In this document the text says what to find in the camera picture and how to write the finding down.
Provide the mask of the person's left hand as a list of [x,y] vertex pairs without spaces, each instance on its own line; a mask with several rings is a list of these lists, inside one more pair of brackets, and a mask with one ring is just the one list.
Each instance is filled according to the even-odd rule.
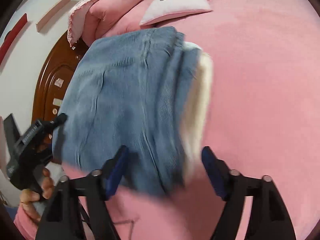
[[[41,184],[42,197],[49,199],[55,189],[54,181],[50,177],[50,171],[47,168],[43,169],[42,174],[44,176]],[[33,202],[38,202],[39,200],[40,195],[31,189],[23,189],[20,194],[20,207],[35,224],[40,222],[41,215],[36,211]]]

